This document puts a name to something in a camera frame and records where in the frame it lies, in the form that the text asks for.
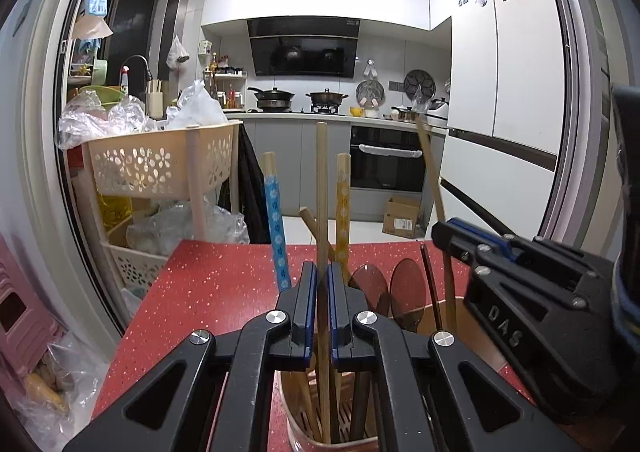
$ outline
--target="red speckled countertop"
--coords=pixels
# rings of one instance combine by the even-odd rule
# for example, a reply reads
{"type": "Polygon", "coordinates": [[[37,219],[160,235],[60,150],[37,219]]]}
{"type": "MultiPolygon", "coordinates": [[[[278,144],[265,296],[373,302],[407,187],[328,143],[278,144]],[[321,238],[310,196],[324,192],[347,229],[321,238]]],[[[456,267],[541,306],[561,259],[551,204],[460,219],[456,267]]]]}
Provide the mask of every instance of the red speckled countertop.
{"type": "MultiPolygon", "coordinates": [[[[442,254],[427,243],[438,296],[444,298],[442,254]]],[[[314,261],[314,245],[287,246],[292,280],[302,263],[314,261]]],[[[398,262],[413,258],[422,266],[420,242],[351,244],[349,267],[376,265],[387,281],[398,262]]],[[[454,261],[456,295],[462,296],[468,267],[454,261]]],[[[149,290],[120,342],[94,409],[101,413],[146,371],[194,329],[204,327],[215,335],[240,329],[248,320],[273,309],[278,297],[270,245],[209,244],[182,241],[149,290]]],[[[500,371],[511,385],[523,391],[513,371],[500,371]]],[[[271,403],[270,452],[289,452],[287,422],[278,389],[271,403]]]]}

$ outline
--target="tiled floor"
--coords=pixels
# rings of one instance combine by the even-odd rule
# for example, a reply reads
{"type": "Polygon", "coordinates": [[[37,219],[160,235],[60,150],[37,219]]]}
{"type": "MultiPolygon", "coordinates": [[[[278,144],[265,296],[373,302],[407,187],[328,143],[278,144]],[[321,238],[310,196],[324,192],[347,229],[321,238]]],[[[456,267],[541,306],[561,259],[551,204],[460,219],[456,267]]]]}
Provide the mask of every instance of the tiled floor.
{"type": "MultiPolygon", "coordinates": [[[[283,217],[284,236],[287,244],[315,244],[305,223],[299,217],[283,217]]],[[[335,244],[335,221],[329,219],[328,222],[329,242],[335,244]]],[[[409,239],[387,235],[382,233],[382,223],[365,223],[363,221],[352,221],[350,226],[350,242],[357,244],[361,242],[407,242],[409,239]]]]}

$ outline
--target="cardboard box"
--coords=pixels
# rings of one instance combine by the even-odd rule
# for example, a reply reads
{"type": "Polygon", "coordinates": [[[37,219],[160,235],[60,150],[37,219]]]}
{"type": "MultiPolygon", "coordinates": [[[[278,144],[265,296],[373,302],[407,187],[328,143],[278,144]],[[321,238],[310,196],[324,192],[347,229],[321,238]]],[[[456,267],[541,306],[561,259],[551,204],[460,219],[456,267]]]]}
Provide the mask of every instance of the cardboard box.
{"type": "Polygon", "coordinates": [[[382,232],[413,239],[420,214],[420,199],[391,196],[386,202],[382,232]]]}

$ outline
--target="range hood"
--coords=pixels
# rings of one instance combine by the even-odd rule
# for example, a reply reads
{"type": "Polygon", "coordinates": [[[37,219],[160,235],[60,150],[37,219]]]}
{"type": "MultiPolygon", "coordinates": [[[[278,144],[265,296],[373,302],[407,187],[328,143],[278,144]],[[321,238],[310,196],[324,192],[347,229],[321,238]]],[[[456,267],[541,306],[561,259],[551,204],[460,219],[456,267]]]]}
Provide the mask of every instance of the range hood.
{"type": "Polygon", "coordinates": [[[247,27],[256,76],[353,78],[359,19],[269,17],[247,27]]]}

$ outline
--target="built-in oven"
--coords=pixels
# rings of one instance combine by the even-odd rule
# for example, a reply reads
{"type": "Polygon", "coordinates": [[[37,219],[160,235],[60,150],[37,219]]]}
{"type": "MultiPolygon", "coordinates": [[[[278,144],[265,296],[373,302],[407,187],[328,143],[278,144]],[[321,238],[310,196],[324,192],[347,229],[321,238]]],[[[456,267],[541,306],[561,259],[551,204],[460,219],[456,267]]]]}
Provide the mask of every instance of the built-in oven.
{"type": "Polygon", "coordinates": [[[424,159],[415,132],[351,127],[351,187],[422,192],[424,159]]]}

